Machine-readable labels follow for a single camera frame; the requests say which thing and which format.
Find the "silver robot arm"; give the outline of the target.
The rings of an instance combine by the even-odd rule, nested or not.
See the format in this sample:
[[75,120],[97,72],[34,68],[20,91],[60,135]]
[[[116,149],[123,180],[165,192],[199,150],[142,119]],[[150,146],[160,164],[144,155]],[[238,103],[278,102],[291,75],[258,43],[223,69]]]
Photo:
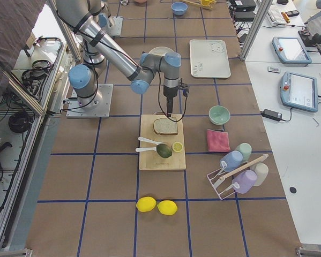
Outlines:
[[167,100],[165,115],[173,113],[173,98],[180,86],[181,55],[167,52],[165,55],[144,53],[140,64],[134,60],[101,28],[94,16],[100,13],[100,1],[56,1],[57,15],[75,34],[82,36],[96,51],[103,54],[128,80],[131,89],[144,94],[157,72],[164,74],[163,94]]

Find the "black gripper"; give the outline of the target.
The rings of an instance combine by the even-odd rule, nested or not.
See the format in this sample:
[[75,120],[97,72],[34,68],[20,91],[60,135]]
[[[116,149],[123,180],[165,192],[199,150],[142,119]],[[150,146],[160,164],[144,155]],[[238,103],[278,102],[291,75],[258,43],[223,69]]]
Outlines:
[[167,117],[171,117],[171,112],[173,112],[173,101],[178,94],[178,87],[163,87],[163,95],[166,97],[167,105]]

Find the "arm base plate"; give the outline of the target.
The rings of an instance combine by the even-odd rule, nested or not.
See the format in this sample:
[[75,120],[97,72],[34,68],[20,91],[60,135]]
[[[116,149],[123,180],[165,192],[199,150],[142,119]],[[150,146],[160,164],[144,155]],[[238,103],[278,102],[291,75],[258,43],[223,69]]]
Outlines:
[[108,118],[110,113],[110,104],[113,94],[113,84],[98,84],[98,91],[95,99],[87,106],[91,99],[77,99],[77,94],[73,90],[74,100],[69,101],[69,109],[66,113],[67,118]]
[[107,33],[112,37],[120,37],[122,32],[123,17],[111,16],[106,26]]

